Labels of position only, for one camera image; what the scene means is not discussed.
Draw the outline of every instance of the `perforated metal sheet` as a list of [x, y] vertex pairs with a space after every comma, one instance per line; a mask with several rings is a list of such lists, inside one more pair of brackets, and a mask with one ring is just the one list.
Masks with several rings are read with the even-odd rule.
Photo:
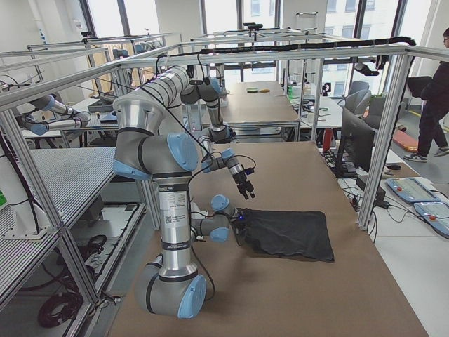
[[71, 227], [112, 179], [115, 147], [32, 150], [62, 220]]
[[[32, 150], [62, 220], [71, 227], [112, 178], [114, 147]], [[36, 241], [1, 238], [14, 226], [10, 207], [0, 211], [0, 310], [58, 244], [57, 232]]]

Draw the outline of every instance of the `workbench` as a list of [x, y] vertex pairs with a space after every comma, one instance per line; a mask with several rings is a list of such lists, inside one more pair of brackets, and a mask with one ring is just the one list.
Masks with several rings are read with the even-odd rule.
[[[196, 242], [217, 287], [214, 299], [196, 318], [179, 320], [140, 309], [132, 286], [109, 336], [427, 336], [314, 143], [230, 146], [257, 162], [249, 176], [256, 198], [244, 200], [229, 172], [219, 170], [191, 182], [200, 209], [222, 193], [242, 208], [322, 211], [335, 262], [258, 255], [233, 237]], [[142, 267], [160, 250], [155, 233]]]
[[[268, 93], [247, 93], [247, 88], [269, 89]], [[293, 128], [297, 140], [299, 119], [281, 86], [276, 81], [239, 82], [229, 85], [225, 96], [226, 107], [220, 107], [223, 121], [231, 128], [253, 130], [254, 128]], [[205, 113], [202, 127], [210, 126], [209, 114]]]

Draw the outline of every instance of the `black box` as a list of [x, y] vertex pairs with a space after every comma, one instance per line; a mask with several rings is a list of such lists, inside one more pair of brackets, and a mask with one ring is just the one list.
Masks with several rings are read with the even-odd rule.
[[[363, 191], [365, 190], [367, 178], [368, 176], [357, 176], [356, 179], [357, 186], [359, 186]], [[380, 186], [377, 186], [376, 201], [384, 201], [384, 199], [385, 199], [385, 190]]]

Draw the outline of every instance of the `white wall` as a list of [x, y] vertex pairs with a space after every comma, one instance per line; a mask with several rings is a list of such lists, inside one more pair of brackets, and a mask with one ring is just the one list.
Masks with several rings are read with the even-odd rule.
[[[199, 0], [156, 0], [161, 33], [181, 33], [184, 42], [202, 35]], [[167, 38], [167, 44], [179, 42], [179, 37]]]

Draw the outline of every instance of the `sneaker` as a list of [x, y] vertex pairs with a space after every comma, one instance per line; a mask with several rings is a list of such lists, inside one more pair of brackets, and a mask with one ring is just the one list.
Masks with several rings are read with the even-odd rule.
[[440, 147], [438, 151], [435, 152], [434, 157], [442, 157], [446, 156], [447, 154], [449, 154], [449, 147]]
[[427, 157], [423, 157], [419, 153], [408, 154], [403, 157], [405, 160], [417, 161], [418, 163], [427, 163]]

